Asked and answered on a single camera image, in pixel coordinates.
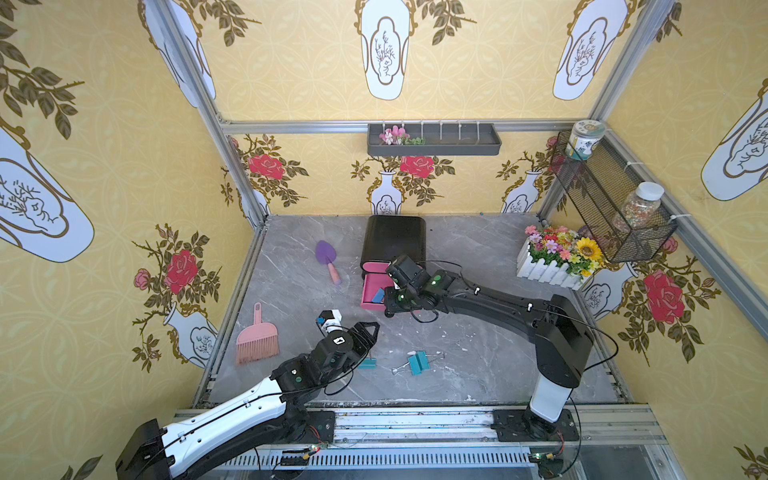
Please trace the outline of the blue binder clip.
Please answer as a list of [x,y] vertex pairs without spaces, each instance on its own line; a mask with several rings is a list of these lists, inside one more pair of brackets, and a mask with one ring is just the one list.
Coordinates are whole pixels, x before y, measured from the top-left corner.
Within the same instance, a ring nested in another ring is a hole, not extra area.
[[384,297],[385,297],[385,290],[379,289],[372,297],[371,302],[376,304],[382,304],[384,301]]

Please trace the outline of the pink drawer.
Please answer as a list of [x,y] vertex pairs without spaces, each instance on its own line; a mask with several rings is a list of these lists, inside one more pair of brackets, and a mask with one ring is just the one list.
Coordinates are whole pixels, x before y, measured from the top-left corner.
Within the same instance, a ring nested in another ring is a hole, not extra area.
[[363,281],[363,291],[360,306],[365,310],[384,311],[384,301],[382,304],[372,303],[371,299],[379,289],[386,290],[393,287],[392,279],[385,274],[367,274]]
[[385,274],[389,265],[389,262],[369,261],[362,264],[362,269],[367,274]]

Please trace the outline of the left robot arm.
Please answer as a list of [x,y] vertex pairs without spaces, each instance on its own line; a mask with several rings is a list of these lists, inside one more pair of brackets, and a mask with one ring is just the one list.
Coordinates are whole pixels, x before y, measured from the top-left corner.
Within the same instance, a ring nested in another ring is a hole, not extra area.
[[327,333],[309,354],[280,364],[242,394],[190,419],[140,425],[116,460],[119,479],[198,479],[264,444],[297,438],[308,425],[306,404],[348,376],[378,339],[377,322]]

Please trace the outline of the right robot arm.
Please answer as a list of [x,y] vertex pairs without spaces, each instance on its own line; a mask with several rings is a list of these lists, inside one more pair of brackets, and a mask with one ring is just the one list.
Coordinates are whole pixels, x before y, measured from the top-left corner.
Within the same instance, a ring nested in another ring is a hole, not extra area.
[[418,311],[456,314],[485,321],[526,338],[535,347],[538,379],[528,416],[555,424],[580,386],[594,345],[594,334],[572,302],[561,295],[529,299],[465,280],[461,274],[428,272],[407,255],[389,263],[393,285],[385,289],[385,315]]

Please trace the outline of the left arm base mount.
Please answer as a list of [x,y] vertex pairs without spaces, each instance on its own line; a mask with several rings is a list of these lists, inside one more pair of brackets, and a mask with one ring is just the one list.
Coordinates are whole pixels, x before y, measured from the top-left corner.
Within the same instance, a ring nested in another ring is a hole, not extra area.
[[335,437],[336,413],[332,410],[308,410],[281,417],[277,437],[268,444],[332,443]]

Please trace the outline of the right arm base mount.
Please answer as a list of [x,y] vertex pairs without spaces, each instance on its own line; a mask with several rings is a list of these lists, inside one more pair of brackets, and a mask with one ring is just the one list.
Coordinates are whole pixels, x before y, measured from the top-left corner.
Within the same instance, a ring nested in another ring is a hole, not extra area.
[[564,409],[554,423],[538,417],[528,408],[496,409],[492,411],[491,429],[499,442],[569,442],[580,439],[577,421],[569,409]]

